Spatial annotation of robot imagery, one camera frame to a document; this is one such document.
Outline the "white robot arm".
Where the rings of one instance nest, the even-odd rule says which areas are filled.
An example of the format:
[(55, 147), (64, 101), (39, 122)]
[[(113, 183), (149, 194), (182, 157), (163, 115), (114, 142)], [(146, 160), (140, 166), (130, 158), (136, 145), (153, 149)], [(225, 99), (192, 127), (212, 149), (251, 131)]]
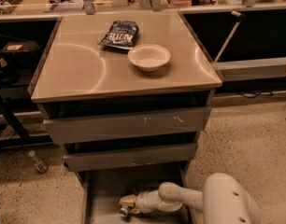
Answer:
[(119, 205), (122, 217), (155, 210), (171, 213), (186, 205), (202, 213), (205, 224), (261, 224), (259, 204), (224, 173), (210, 175), (202, 191), (164, 182), (157, 190), (121, 197)]

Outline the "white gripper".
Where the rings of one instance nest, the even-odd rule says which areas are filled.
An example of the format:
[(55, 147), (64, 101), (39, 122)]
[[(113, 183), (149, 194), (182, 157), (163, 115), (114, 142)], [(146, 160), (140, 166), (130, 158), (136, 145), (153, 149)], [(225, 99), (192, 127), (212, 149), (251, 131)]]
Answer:
[(136, 208), (130, 210), (131, 215), (147, 214), (150, 211), (147, 204), (147, 195), (148, 193), (144, 191), (140, 192), (137, 196), (135, 194), (123, 196), (119, 200), (119, 205), (136, 206)]

